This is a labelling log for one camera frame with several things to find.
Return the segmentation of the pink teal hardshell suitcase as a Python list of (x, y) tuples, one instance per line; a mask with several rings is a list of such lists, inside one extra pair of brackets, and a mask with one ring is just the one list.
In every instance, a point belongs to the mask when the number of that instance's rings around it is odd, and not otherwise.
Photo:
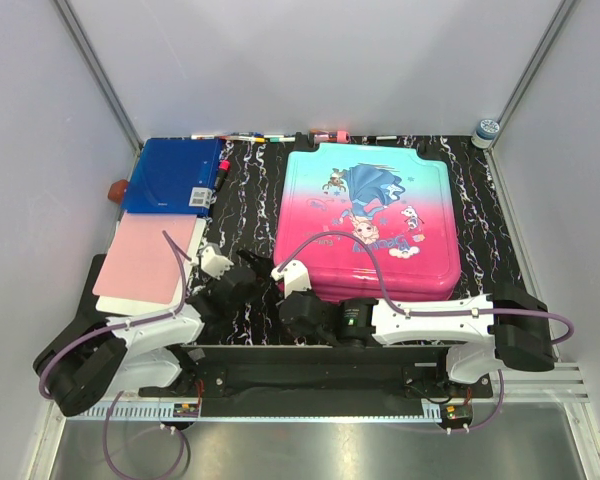
[(415, 148), (297, 135), (273, 248), (275, 264), (288, 258), (324, 300), (450, 299), (461, 264), (447, 165)]

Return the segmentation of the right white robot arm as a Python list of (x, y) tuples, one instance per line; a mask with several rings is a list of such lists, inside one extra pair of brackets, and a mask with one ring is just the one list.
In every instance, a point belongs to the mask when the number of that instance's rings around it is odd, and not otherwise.
[(433, 374), (437, 390), (450, 397), (503, 367), (547, 372), (555, 366), (546, 305), (512, 285), (461, 300), (394, 307), (384, 299), (332, 303), (311, 290), (294, 291), (278, 312), (293, 336), (318, 337), (334, 347), (450, 342)]

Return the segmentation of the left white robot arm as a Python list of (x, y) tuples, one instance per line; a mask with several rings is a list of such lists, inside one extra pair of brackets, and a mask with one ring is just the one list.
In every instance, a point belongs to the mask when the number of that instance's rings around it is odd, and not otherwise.
[(155, 313), (108, 317), (85, 292), (74, 319), (34, 360), (40, 393), (67, 417), (120, 391), (194, 394), (201, 375), (188, 345), (215, 344), (271, 281), (271, 259), (244, 249), (238, 256), (240, 263), (210, 273), (201, 290)]

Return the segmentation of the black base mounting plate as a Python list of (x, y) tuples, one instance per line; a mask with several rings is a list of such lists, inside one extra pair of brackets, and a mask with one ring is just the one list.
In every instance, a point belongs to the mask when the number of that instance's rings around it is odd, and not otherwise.
[(204, 387), (206, 398), (223, 398), (254, 388), (279, 390), (380, 390), (423, 393), (430, 398), (487, 399), (493, 387), (487, 374), (467, 386), (451, 383), (443, 369), (448, 349), (440, 346), (204, 346), (173, 347), (186, 363), (166, 387), (150, 382), (142, 397), (181, 397)]

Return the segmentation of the pink white board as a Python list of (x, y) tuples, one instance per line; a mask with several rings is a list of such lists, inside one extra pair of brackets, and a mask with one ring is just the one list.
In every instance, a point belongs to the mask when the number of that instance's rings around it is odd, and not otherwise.
[(205, 228), (196, 215), (124, 213), (92, 290), (96, 309), (136, 316), (177, 306), (179, 268), (191, 273)]

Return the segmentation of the blue folder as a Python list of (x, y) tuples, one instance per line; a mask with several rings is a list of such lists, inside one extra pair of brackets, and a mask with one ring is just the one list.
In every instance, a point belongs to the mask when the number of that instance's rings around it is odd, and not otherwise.
[(217, 138), (147, 140), (122, 209), (131, 214), (208, 216), (222, 148)]

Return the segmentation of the red capped black marker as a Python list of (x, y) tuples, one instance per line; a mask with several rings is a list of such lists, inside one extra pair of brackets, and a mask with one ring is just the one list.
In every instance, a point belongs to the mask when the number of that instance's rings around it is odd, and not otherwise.
[(214, 190), (216, 192), (219, 192), (223, 186), (223, 184), (226, 181), (226, 178), (228, 176), (229, 170), (230, 170), (230, 161), (228, 159), (223, 159), (219, 162), (219, 166), (218, 166), (218, 170), (217, 170), (217, 177), (214, 183)]

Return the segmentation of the brown red round object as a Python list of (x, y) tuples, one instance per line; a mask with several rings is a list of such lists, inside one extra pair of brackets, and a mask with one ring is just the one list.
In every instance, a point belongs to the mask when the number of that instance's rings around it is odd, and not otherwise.
[(109, 188), (107, 198), (113, 203), (121, 205), (124, 200), (128, 185), (129, 182), (126, 179), (121, 179), (114, 182)]

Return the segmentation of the colourful marker pen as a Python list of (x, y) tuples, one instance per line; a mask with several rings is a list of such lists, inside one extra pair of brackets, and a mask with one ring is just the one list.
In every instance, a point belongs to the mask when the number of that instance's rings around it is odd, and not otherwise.
[(265, 143), (266, 139), (262, 134), (254, 132), (231, 132), (227, 134), (217, 135), (218, 139), (224, 141), (243, 141), (253, 143)]

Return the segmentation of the teal capped marker pen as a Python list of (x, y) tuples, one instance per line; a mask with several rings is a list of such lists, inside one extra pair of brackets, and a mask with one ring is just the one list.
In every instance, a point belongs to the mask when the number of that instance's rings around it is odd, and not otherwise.
[(295, 141), (294, 135), (269, 134), (263, 136), (266, 142), (270, 143), (290, 143)]

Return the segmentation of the pink patterned tube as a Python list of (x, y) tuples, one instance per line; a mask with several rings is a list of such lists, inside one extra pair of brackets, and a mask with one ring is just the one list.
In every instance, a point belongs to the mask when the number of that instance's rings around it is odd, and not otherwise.
[(313, 145), (321, 143), (348, 144), (350, 142), (350, 135), (344, 130), (311, 130), (308, 138)]

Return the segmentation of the black marker pen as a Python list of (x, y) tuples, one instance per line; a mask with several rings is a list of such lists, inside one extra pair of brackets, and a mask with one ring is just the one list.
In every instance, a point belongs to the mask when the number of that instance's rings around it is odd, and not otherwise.
[(369, 135), (363, 136), (362, 140), (367, 143), (374, 142), (384, 142), (384, 141), (394, 141), (397, 140), (399, 136), (397, 135)]

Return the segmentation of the blue lidded small jar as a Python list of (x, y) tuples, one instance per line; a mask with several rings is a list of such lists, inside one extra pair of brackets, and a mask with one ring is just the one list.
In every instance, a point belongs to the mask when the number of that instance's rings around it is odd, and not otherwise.
[(488, 149), (500, 132), (500, 124), (493, 119), (482, 119), (471, 137), (472, 144), (478, 149)]

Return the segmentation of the aluminium rail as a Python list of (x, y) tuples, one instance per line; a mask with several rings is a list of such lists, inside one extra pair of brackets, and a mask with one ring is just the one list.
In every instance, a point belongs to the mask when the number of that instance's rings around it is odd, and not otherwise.
[[(473, 388), (474, 407), (497, 403), (504, 388), (507, 403), (586, 403), (589, 400), (579, 368), (560, 363), (550, 372), (503, 372), (503, 382), (493, 373), (483, 380), (484, 393)], [(213, 398), (209, 390), (201, 399), (141, 398), (125, 394), (116, 403), (112, 421), (135, 422), (237, 422), (237, 423), (393, 423), (434, 424), (442, 420), (441, 407), (427, 400), (371, 391), (277, 391), (254, 389), (228, 398)]]

